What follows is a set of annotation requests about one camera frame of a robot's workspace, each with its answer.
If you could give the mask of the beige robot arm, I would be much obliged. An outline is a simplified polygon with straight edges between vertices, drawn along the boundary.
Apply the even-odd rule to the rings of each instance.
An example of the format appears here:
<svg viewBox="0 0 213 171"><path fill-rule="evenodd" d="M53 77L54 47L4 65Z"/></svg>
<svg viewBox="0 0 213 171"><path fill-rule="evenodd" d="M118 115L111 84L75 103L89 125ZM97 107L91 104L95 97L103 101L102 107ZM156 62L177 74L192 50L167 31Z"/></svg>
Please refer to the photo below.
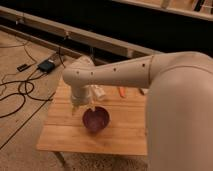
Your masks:
<svg viewBox="0 0 213 171"><path fill-rule="evenodd" d="M96 66L83 56L63 80L76 106L90 85L146 88L148 171L213 171L212 57L186 51Z"/></svg>

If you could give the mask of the beige cylindrical gripper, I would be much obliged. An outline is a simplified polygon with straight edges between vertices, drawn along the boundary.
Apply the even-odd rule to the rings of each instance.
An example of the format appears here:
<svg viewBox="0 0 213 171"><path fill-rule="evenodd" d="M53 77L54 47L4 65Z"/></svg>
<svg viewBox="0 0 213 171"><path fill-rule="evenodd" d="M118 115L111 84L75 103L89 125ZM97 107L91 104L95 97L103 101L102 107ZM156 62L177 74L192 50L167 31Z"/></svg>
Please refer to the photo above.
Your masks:
<svg viewBox="0 0 213 171"><path fill-rule="evenodd" d="M79 106L86 105L91 100L91 93L88 86L83 87L71 87L71 101L74 104L72 107L72 115L75 115L75 113L78 111ZM89 108L92 111L95 111L96 107L94 103L89 104Z"/></svg>

